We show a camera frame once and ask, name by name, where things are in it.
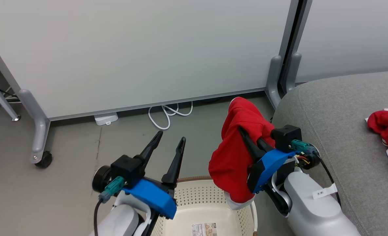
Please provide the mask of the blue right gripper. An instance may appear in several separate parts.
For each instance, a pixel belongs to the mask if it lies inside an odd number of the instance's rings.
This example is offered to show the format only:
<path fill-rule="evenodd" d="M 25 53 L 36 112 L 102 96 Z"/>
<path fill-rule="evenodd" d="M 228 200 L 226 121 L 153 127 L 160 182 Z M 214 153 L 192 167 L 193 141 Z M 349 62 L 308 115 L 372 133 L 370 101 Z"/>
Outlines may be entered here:
<path fill-rule="evenodd" d="M 264 139 L 258 138 L 256 143 L 250 138 L 249 133 L 238 127 L 242 140 L 253 160 L 247 179 L 247 186 L 251 193 L 257 194 L 263 190 L 263 186 L 273 176 L 274 173 L 296 153 L 283 152 L 274 149 Z"/>

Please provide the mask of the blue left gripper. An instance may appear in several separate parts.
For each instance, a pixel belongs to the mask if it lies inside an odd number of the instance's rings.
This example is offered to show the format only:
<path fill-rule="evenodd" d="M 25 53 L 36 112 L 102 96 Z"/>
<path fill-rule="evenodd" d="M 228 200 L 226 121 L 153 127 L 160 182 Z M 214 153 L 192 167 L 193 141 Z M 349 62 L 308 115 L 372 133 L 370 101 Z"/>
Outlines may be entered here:
<path fill-rule="evenodd" d="M 160 130 L 153 139 L 146 145 L 143 151 L 136 155 L 137 159 L 142 162 L 142 167 L 147 166 L 153 151 L 158 147 L 163 136 L 163 131 Z M 169 189 L 175 189 L 179 172 L 182 165 L 182 159 L 186 144 L 186 138 L 182 137 L 177 145 L 176 153 L 173 161 L 166 174 L 161 178 L 161 184 L 167 186 Z M 134 187 L 123 187 L 122 190 L 134 196 L 136 199 L 147 204 L 150 208 L 156 210 L 160 215 L 170 220 L 174 219 L 177 212 L 177 204 L 174 199 L 164 190 L 159 188 L 156 184 L 141 179 Z"/>

